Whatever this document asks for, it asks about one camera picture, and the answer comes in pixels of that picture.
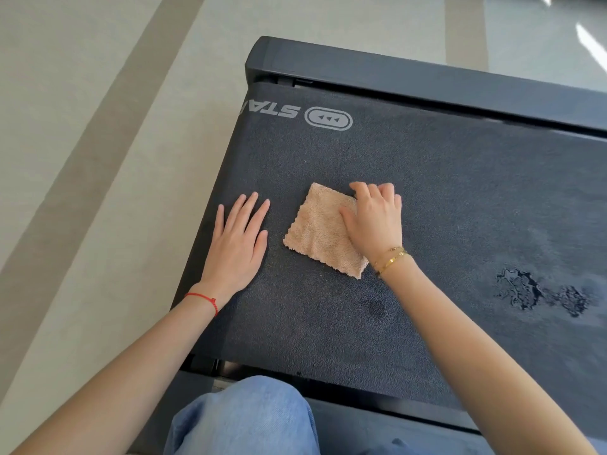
person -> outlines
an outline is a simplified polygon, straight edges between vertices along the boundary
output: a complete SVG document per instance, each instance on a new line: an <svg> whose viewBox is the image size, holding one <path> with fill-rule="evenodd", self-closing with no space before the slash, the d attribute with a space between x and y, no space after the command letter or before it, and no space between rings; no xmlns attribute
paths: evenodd
<svg viewBox="0 0 607 455"><path fill-rule="evenodd" d="M596 454L559 406L424 275L413 257L394 254L402 246L402 201L394 186L350 185L357 213L340 210L348 236L376 269L385 267L381 278L492 449L500 454ZM14 455L128 450L216 310L259 270L268 243L267 231L260 228L269 200L251 217L257 198L257 193L248 199L241 195L225 221L224 206L219 206L202 277L190 290L198 295L187 295L104 367ZM398 440L377 450L411 453ZM286 383L252 377L201 396L180 411L165 447L165 454L173 453L318 454L319 446L305 399Z"/></svg>

tile floor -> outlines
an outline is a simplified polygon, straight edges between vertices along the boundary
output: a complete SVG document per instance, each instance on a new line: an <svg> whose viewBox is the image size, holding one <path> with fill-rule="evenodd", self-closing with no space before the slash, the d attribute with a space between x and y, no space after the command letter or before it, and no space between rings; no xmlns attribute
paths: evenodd
<svg viewBox="0 0 607 455"><path fill-rule="evenodd" d="M1 0L0 454L170 307L261 35L607 91L607 0Z"/></svg>

cleaning cloth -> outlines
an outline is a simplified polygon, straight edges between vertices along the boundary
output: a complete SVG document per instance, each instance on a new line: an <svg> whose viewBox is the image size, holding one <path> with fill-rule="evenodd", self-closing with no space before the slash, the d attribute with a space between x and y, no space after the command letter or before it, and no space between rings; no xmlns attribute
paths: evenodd
<svg viewBox="0 0 607 455"><path fill-rule="evenodd" d="M360 279L369 262L348 238L340 206L356 213L354 198L313 183L282 242L293 251Z"/></svg>

gray side rail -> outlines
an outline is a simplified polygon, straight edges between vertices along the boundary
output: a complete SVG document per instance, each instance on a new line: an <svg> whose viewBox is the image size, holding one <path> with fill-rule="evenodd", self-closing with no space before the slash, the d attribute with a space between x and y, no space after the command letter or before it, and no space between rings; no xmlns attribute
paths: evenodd
<svg viewBox="0 0 607 455"><path fill-rule="evenodd" d="M290 77L607 132L607 93L262 36L247 83Z"/></svg>

brown floor stripe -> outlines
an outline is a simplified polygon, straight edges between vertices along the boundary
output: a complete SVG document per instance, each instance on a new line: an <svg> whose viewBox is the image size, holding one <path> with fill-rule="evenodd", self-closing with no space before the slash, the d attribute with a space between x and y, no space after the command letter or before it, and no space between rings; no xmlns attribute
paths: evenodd
<svg viewBox="0 0 607 455"><path fill-rule="evenodd" d="M161 1L0 272L0 401L203 1Z"/></svg>
<svg viewBox="0 0 607 455"><path fill-rule="evenodd" d="M445 0L447 65L489 71L484 0Z"/></svg>

